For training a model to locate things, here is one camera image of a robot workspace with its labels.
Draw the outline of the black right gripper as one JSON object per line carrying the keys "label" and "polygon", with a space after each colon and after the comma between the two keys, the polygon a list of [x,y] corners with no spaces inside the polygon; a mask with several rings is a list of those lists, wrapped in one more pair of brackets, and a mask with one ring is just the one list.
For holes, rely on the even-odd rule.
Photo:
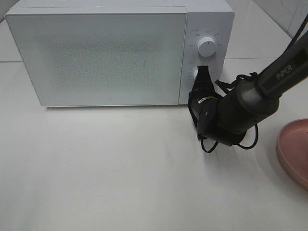
{"label": "black right gripper", "polygon": [[188,108],[199,135],[223,135],[225,130],[217,125],[218,103],[222,96],[215,92],[209,66],[197,67],[196,81],[189,93]]}

